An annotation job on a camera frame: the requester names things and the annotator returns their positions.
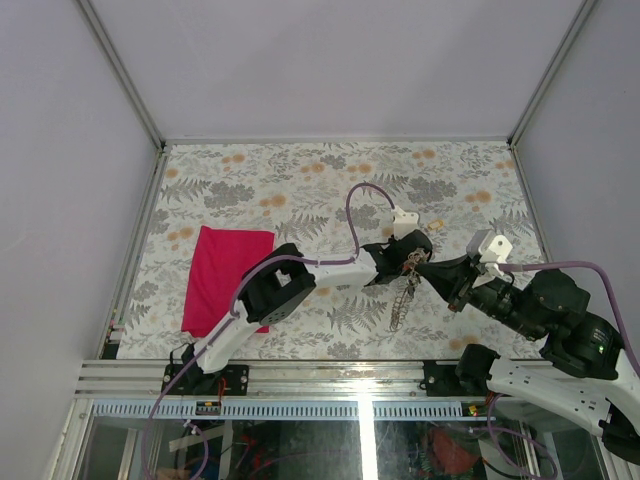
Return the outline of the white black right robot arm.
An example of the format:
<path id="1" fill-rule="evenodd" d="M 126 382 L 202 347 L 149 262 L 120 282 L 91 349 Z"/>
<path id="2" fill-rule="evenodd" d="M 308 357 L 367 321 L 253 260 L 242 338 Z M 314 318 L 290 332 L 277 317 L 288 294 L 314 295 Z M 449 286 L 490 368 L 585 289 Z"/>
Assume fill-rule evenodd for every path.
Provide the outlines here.
<path id="1" fill-rule="evenodd" d="M 569 387 L 536 374 L 479 344 L 467 346 L 455 367 L 467 394 L 502 393 L 559 415 L 601 439 L 617 457 L 639 462 L 639 362 L 624 330 L 611 282 L 584 261 L 498 263 L 489 282 L 477 285 L 488 267 L 467 256 L 421 263 L 416 272 L 453 312 L 471 306 L 529 341 L 543 341 L 540 356 L 581 380 Z M 611 298 L 614 319 L 589 312 L 591 295 L 568 270 L 595 271 Z"/>

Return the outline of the aluminium frame posts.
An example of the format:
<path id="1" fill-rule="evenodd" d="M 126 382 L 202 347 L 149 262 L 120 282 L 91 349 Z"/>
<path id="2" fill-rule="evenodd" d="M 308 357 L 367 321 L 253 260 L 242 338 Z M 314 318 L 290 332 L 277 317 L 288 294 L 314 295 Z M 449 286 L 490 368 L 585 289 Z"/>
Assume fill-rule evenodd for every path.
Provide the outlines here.
<path id="1" fill-rule="evenodd" d="M 594 1 L 80 1 L 146 136 L 507 140 Z"/>

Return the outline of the yellow tag key set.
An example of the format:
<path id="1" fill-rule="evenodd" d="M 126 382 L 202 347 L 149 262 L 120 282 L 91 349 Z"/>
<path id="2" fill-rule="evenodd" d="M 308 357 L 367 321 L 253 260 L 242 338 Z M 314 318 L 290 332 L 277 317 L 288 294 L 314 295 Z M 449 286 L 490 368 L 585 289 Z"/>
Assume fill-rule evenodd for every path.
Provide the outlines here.
<path id="1" fill-rule="evenodd" d="M 441 219 L 431 221 L 427 224 L 429 231 L 438 231 L 444 227 L 444 222 Z"/>

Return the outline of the floral tablecloth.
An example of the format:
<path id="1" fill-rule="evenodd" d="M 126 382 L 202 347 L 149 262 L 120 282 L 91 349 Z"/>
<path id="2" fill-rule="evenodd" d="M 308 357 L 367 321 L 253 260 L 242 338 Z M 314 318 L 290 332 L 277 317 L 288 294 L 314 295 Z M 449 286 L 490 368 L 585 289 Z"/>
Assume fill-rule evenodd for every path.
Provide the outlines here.
<path id="1" fill-rule="evenodd" d="M 516 162 L 499 141 L 174 145 L 164 163 L 117 358 L 165 359 L 190 341 L 181 331 L 188 273 L 203 226 L 265 230 L 307 257 L 348 256 L 355 242 L 385 241 L 390 208 L 419 214 L 438 260 L 463 254 L 492 229 L 512 243 L 511 260 L 542 260 Z M 429 231 L 441 219 L 444 227 Z M 515 359 L 539 345 L 466 308 L 449 311 L 427 285 L 416 290 L 397 332 L 389 330 L 401 282 L 321 288 L 240 359 L 456 359 L 470 343 Z"/>

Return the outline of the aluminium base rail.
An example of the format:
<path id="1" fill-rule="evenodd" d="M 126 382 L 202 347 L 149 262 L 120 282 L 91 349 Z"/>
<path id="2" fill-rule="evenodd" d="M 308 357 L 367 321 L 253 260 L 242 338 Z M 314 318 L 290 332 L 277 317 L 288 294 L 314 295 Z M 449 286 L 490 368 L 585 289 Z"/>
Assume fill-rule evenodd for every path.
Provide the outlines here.
<path id="1" fill-rule="evenodd" d="M 422 393 L 421 361 L 244 360 L 250 399 L 339 399 L 357 394 L 377 398 Z M 76 398 L 154 398 L 161 393 L 166 360 L 85 360 Z"/>

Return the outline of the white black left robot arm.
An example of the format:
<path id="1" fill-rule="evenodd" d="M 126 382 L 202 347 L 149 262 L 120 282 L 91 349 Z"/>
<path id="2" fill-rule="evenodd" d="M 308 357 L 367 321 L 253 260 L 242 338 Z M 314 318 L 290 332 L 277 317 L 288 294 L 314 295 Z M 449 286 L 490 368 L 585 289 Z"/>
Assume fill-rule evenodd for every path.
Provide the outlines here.
<path id="1" fill-rule="evenodd" d="M 162 392 L 220 400 L 246 395 L 250 368 L 231 365 L 229 360 L 259 328 L 285 320 L 319 288 L 389 284 L 406 274 L 405 264 L 415 252 L 432 254 L 431 241 L 419 230 L 361 246 L 349 259 L 307 259 L 293 243 L 277 248 L 243 275 L 231 311 L 221 322 L 188 345 L 179 364 L 169 362 Z"/>

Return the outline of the pink folded cloth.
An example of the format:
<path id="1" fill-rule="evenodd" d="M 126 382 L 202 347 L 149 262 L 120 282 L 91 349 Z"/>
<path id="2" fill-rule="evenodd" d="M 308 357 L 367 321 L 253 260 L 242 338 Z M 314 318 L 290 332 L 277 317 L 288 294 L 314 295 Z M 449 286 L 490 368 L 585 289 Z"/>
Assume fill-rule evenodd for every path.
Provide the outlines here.
<path id="1" fill-rule="evenodd" d="M 246 271 L 274 250 L 264 230 L 200 229 L 188 276 L 181 331 L 205 337 L 229 311 Z"/>

